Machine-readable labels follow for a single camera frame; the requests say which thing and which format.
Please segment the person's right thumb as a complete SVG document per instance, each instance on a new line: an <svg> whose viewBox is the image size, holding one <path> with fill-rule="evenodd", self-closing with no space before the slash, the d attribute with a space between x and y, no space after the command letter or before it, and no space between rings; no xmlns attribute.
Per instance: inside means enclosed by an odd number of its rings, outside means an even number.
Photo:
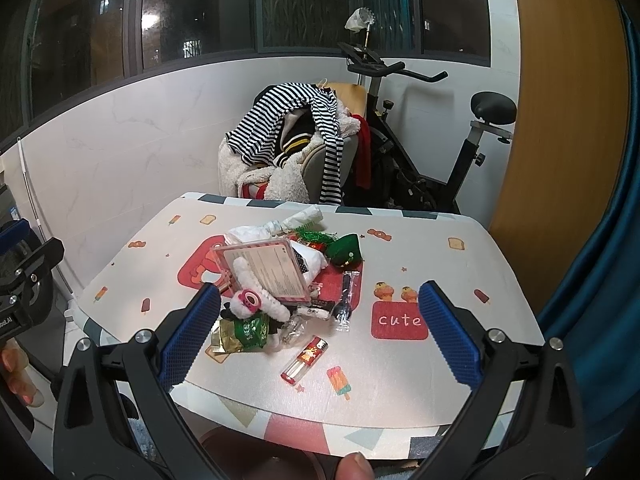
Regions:
<svg viewBox="0 0 640 480"><path fill-rule="evenodd" d="M343 457L335 471L335 480L374 479L374 470L361 453L352 453Z"/></svg>

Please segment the person's left hand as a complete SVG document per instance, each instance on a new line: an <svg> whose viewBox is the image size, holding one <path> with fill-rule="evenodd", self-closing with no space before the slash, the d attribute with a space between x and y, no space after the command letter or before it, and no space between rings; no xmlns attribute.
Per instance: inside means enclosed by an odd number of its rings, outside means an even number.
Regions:
<svg viewBox="0 0 640 480"><path fill-rule="evenodd" d="M10 391L29 408L40 408L44 399L27 374L29 360L15 339L9 339L1 348L1 375Z"/></svg>

